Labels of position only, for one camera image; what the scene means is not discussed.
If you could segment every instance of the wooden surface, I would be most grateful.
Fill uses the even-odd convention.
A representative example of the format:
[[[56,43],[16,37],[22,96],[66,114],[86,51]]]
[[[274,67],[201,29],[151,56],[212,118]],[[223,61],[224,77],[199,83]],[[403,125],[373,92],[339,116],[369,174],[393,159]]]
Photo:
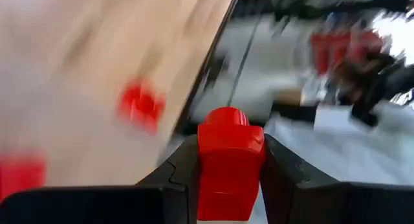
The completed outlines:
[[[41,148],[48,185],[136,182],[156,166],[230,3],[0,0],[0,150]],[[156,139],[110,117],[140,76],[166,95]]]

